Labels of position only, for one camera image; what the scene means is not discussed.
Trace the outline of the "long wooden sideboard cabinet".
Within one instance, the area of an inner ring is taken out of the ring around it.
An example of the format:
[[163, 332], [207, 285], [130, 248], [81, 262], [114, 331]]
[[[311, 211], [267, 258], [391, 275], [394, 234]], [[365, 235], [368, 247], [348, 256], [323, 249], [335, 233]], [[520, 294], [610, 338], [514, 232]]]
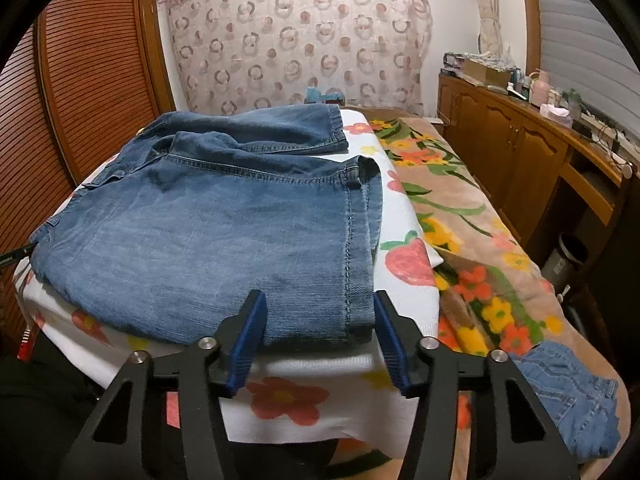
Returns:
[[516, 240], [543, 263], [561, 235], [593, 260], [622, 212], [632, 167], [600, 143], [543, 118], [536, 107], [441, 74], [437, 113]]

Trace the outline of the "brown floral blanket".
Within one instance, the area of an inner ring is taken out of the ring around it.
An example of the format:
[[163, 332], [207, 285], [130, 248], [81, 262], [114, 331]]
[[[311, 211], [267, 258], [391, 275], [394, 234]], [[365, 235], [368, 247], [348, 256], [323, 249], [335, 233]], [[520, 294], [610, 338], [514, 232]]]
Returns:
[[591, 373], [620, 376], [562, 313], [554, 290], [504, 225], [454, 149], [427, 120], [369, 110], [392, 162], [390, 185], [411, 200], [423, 238], [444, 261], [434, 267], [439, 333], [454, 350], [522, 354], [543, 340], [571, 348]]

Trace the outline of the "pink bottle on sideboard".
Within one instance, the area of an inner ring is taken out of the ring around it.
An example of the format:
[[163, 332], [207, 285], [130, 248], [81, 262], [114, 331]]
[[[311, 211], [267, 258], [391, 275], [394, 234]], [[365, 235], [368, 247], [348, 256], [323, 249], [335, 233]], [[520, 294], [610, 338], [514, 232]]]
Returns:
[[550, 91], [549, 74], [544, 70], [534, 70], [529, 79], [529, 102], [536, 107], [547, 104]]

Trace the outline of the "grey window blind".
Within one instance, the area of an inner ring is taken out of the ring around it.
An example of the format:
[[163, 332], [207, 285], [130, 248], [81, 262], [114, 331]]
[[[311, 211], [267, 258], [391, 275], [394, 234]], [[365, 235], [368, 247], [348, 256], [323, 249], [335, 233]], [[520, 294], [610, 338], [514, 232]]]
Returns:
[[538, 0], [541, 65], [551, 83], [639, 136], [639, 71], [589, 0]]

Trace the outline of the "blue denim pants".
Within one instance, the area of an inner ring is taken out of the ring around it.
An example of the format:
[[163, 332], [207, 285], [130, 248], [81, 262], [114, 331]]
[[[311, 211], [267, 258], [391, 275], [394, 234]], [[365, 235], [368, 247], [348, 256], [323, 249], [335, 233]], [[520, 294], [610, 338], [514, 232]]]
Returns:
[[172, 344], [265, 294], [265, 343], [370, 339], [382, 184], [341, 111], [303, 104], [151, 122], [32, 234], [35, 276], [122, 332]]

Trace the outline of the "cardboard box on sideboard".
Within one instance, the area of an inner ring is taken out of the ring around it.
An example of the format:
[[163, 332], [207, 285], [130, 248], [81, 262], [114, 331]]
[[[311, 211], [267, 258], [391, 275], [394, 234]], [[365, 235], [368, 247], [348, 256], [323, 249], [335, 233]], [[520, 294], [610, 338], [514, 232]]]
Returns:
[[464, 60], [462, 74], [471, 77], [483, 86], [495, 86], [503, 89], [508, 86], [511, 80], [510, 70], [496, 70], [470, 58]]

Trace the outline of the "cream lace tied curtain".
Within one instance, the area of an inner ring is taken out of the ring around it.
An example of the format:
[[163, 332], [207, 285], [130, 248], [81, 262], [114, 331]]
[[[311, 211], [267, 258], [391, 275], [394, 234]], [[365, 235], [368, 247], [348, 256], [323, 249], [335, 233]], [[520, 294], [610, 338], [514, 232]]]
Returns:
[[480, 14], [480, 53], [503, 55], [499, 0], [476, 0]]

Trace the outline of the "pink circle patterned curtain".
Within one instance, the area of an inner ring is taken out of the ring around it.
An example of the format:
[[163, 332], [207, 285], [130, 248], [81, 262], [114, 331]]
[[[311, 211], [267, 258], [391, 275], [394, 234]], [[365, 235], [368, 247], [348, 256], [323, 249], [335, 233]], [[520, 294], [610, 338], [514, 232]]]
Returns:
[[345, 103], [421, 114], [428, 0], [160, 0], [192, 112], [234, 115], [303, 103], [307, 88]]

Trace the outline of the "white floral strawberry towel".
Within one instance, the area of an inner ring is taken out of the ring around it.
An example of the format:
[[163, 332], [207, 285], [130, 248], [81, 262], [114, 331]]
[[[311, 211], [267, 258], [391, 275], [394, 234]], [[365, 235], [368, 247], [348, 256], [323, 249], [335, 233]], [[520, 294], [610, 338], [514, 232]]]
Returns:
[[[442, 257], [426, 244], [399, 174], [378, 140], [381, 126], [356, 110], [342, 110], [349, 156], [373, 159], [382, 174], [382, 231], [373, 285], [384, 289], [398, 312], [426, 336], [437, 332], [439, 293], [433, 270]], [[16, 299], [32, 336], [47, 336], [73, 367], [108, 386], [127, 356], [145, 350], [154, 358], [179, 352], [108, 327], [64, 301], [21, 261], [13, 275]], [[405, 454], [416, 402], [394, 388], [376, 341], [350, 350], [262, 352], [247, 385], [221, 404], [231, 440], [283, 444], [357, 439], [393, 458]]]

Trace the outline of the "blue item at bed end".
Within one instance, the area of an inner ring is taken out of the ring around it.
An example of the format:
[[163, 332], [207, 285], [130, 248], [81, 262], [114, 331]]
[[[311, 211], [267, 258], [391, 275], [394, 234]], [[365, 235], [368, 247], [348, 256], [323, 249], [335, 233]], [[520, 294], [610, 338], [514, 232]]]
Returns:
[[343, 106], [345, 104], [344, 94], [341, 91], [321, 92], [316, 87], [308, 87], [304, 99], [305, 104], [336, 104]]

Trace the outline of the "silver trash bin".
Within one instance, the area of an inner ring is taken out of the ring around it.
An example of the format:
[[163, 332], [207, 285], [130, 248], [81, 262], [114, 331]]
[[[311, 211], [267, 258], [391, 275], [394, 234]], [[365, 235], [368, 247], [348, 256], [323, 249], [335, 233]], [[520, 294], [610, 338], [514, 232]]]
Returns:
[[558, 244], [544, 263], [541, 275], [556, 292], [562, 292], [572, 277], [582, 268], [588, 256], [588, 249], [579, 238], [574, 234], [562, 233], [558, 238]]

